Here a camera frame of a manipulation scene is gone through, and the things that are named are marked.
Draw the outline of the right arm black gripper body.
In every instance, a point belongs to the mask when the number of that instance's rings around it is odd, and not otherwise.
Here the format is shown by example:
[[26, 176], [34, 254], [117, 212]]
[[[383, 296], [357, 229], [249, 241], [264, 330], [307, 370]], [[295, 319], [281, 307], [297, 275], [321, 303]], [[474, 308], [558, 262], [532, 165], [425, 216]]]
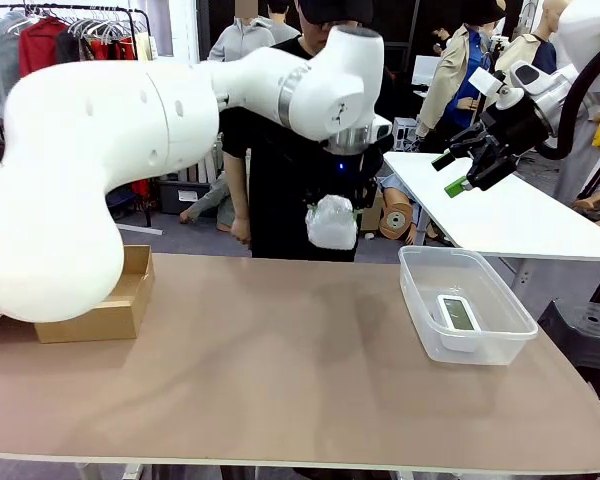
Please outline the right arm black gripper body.
[[504, 110], [492, 104], [480, 119], [502, 155], [523, 154], [543, 143], [552, 133], [551, 126], [530, 98], [522, 98]]

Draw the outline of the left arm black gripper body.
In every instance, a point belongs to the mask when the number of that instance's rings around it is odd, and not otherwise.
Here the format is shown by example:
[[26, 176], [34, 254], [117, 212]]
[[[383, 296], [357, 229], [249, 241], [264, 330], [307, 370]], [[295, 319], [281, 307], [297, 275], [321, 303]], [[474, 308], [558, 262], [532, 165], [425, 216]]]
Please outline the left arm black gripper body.
[[362, 154], [334, 155], [322, 151], [311, 166], [311, 191], [317, 196], [365, 196], [376, 188], [381, 149], [369, 146]]

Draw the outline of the person's right hand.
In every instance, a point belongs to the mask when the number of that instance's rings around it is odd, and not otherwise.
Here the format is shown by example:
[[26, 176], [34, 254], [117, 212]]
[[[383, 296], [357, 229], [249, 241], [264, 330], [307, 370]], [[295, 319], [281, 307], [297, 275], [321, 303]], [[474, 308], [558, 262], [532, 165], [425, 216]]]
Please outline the person's right hand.
[[231, 226], [231, 235], [243, 245], [251, 245], [251, 229], [248, 218], [236, 216]]

